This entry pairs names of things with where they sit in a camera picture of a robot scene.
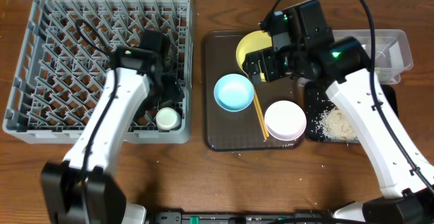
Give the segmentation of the light blue bowl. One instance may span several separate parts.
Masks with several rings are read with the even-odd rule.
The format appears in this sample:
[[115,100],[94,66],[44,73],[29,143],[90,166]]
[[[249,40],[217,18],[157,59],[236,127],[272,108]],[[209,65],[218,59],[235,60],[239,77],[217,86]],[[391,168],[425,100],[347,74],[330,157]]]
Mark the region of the light blue bowl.
[[253,102],[255,91],[250,80],[231,73],[221,77],[214,86],[214,100],[228,112],[240,112]]

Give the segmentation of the yellow plate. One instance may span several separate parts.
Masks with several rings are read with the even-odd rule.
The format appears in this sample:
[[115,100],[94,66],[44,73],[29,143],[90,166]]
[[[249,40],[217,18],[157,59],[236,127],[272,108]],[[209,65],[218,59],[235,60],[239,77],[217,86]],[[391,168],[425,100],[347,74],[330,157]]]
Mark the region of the yellow plate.
[[[262,52],[267,48],[272,47],[272,39],[268,33],[262,31],[254,31],[247,34],[238,44],[236,49],[236,60],[241,70],[245,55],[250,52]],[[265,61],[262,63],[262,71],[264,72]]]

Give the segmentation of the small white cup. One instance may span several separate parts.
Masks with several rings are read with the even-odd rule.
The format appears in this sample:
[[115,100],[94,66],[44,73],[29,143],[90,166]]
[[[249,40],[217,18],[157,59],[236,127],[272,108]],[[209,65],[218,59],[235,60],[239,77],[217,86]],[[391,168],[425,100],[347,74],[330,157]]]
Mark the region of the small white cup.
[[181,116],[176,110],[165,107],[157,112],[156,123],[161,131],[177,130],[181,125]]

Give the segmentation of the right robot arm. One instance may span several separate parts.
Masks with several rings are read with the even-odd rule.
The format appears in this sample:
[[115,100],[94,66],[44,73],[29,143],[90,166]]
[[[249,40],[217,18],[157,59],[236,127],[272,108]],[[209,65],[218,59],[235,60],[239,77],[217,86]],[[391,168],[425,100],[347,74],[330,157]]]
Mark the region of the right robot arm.
[[373,52],[335,40],[320,2],[272,12],[238,44],[254,83],[295,75],[316,81],[349,120],[374,168],[381,197],[335,210],[330,223],[432,223],[433,166],[412,142],[370,68]]

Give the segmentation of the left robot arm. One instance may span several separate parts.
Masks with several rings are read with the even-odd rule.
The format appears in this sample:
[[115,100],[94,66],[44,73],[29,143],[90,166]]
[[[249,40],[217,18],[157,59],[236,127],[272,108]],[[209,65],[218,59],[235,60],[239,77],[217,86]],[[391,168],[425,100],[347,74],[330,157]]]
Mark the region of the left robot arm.
[[126,200],[113,175],[133,119],[184,93],[167,59],[170,39],[146,30],[138,47],[110,53],[111,70],[84,131],[62,163],[47,163],[41,186],[51,223],[144,223],[146,208]]

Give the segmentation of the rice food waste pile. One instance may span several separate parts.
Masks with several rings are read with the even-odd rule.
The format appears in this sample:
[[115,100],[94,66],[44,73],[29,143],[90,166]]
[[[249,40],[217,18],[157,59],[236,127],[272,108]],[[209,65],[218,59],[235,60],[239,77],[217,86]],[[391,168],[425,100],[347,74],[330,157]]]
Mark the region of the rice food waste pile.
[[325,94],[317,92],[313,129],[316,141],[358,143],[357,135],[343,112]]

